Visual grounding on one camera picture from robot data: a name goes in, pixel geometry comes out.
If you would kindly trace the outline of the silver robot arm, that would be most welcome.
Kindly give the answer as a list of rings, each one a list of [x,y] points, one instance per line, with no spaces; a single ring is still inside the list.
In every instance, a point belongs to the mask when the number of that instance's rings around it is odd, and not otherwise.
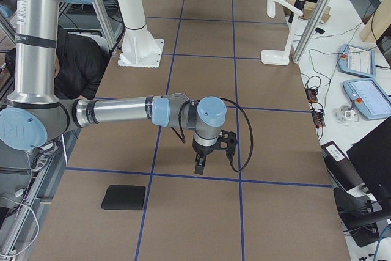
[[[17,0],[14,90],[1,111],[6,145],[30,150],[76,128],[148,119],[178,136],[193,131],[196,174],[203,173],[214,150],[233,159],[236,135],[222,129],[227,113],[223,99],[191,100],[178,93],[96,100],[107,60],[93,39],[61,31],[59,4],[64,1],[93,0]]]

